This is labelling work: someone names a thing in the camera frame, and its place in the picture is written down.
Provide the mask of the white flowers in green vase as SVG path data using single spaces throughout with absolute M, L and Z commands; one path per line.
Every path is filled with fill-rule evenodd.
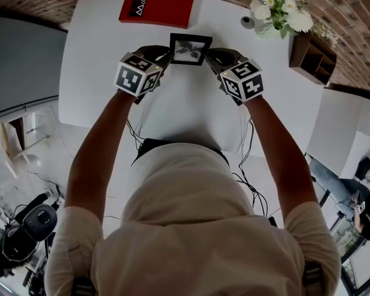
M 250 11 L 259 38 L 280 37 L 311 33 L 331 46 L 338 36 L 327 26 L 317 22 L 307 9 L 308 0 L 252 0 Z

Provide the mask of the person's black shorts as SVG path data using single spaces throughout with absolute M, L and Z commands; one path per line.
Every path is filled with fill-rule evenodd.
M 133 163 L 136 160 L 138 160 L 140 157 L 142 157 L 143 155 L 145 155 L 146 153 L 150 152 L 151 150 L 153 150 L 155 148 L 165 146 L 165 145 L 169 145 L 169 144 L 180 144 L 180 143 L 182 143 L 182 142 L 171 142 L 171 141 L 165 141 L 165 140 L 145 138 L 145 140 L 143 140 L 143 142 L 139 146 L 137 157 L 133 160 Z M 222 151 L 220 151 L 218 149 L 214 149 L 214 148 L 209 148 L 209 147 L 206 147 L 206 148 L 208 148 L 208 149 L 214 151 L 215 153 L 217 153 L 229 165 L 229 162 L 228 162 L 227 158 L 224 156 L 224 154 L 222 153 Z

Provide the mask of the person's beige shirt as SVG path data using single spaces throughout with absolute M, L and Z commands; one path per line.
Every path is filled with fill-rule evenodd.
M 85 209 L 63 210 L 47 296 L 71 296 L 76 279 L 97 296 L 334 296 L 340 257 L 317 203 L 273 226 L 224 159 L 193 144 L 158 147 L 134 167 L 141 180 L 109 236 Z

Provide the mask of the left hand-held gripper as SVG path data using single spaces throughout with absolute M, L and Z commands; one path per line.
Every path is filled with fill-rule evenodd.
M 113 85 L 135 97 L 135 104 L 139 104 L 160 86 L 160 77 L 174 55 L 169 47 L 160 45 L 143 46 L 139 51 L 127 52 L 118 63 Z

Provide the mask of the black round-headed robot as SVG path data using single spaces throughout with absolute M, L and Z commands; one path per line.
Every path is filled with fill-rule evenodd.
M 48 205 L 48 198 L 48 192 L 39 194 L 0 234 L 0 278 L 12 276 L 14 269 L 29 263 L 39 243 L 55 229 L 59 203 Z

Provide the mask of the person's left forearm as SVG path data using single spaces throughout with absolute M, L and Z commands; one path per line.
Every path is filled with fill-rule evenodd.
M 83 208 L 103 222 L 118 146 L 135 100 L 118 90 L 105 106 L 73 159 L 65 207 Z

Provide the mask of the black-framed window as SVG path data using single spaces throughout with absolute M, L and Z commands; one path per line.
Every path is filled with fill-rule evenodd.
M 330 232 L 339 250 L 342 266 L 348 266 L 352 263 L 352 257 L 366 243 L 366 239 L 341 211 L 337 213 L 337 219 L 330 228 Z

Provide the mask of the red book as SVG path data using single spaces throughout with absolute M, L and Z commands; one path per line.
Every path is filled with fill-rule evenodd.
M 187 29 L 194 0 L 124 0 L 119 21 Z

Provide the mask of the brown wooden organizer box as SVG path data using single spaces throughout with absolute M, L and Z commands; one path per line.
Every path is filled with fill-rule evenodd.
M 294 36 L 289 67 L 308 80 L 326 86 L 337 64 L 337 54 L 328 42 L 312 33 Z

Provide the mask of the black box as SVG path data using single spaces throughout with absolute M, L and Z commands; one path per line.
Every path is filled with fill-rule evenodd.
M 360 181 L 366 177 L 367 172 L 370 169 L 370 158 L 365 157 L 363 158 L 357 166 L 355 177 L 358 178 Z

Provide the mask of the white desk with drawers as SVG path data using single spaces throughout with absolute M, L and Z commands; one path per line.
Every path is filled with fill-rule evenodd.
M 146 45 L 168 45 L 171 27 L 121 23 L 124 0 L 78 0 L 70 23 L 59 86 L 62 123 L 91 127 L 114 95 L 120 59 Z M 323 88 L 289 67 L 289 39 L 261 39 L 241 25 L 249 10 L 222 0 L 194 0 L 189 34 L 210 36 L 260 66 L 263 97 L 301 150 L 310 141 Z M 170 65 L 161 85 L 131 109 L 144 138 L 197 142 L 237 152 L 250 134 L 247 110 L 220 89 L 207 64 Z

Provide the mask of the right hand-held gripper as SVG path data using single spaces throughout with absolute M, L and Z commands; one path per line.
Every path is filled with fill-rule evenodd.
M 237 105 L 242 105 L 263 92 L 261 68 L 240 52 L 222 47 L 210 48 L 205 61 L 217 76 L 220 89 Z

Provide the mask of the wooden chair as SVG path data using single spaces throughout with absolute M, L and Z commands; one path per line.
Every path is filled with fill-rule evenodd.
M 39 165 L 36 151 L 51 137 L 44 132 L 43 125 L 38 124 L 42 118 L 42 115 L 32 112 L 0 124 L 4 162 L 15 179 L 33 165 Z

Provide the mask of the person's right forearm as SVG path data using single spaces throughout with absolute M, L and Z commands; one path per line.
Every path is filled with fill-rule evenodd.
M 258 96 L 245 103 L 277 189 L 283 220 L 297 206 L 317 202 L 308 164 L 293 137 L 268 102 Z

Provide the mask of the black picture frame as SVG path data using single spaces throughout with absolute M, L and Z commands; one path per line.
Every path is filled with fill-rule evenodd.
M 171 33 L 170 52 L 173 54 L 171 63 L 201 66 L 212 41 L 213 38 L 210 36 Z

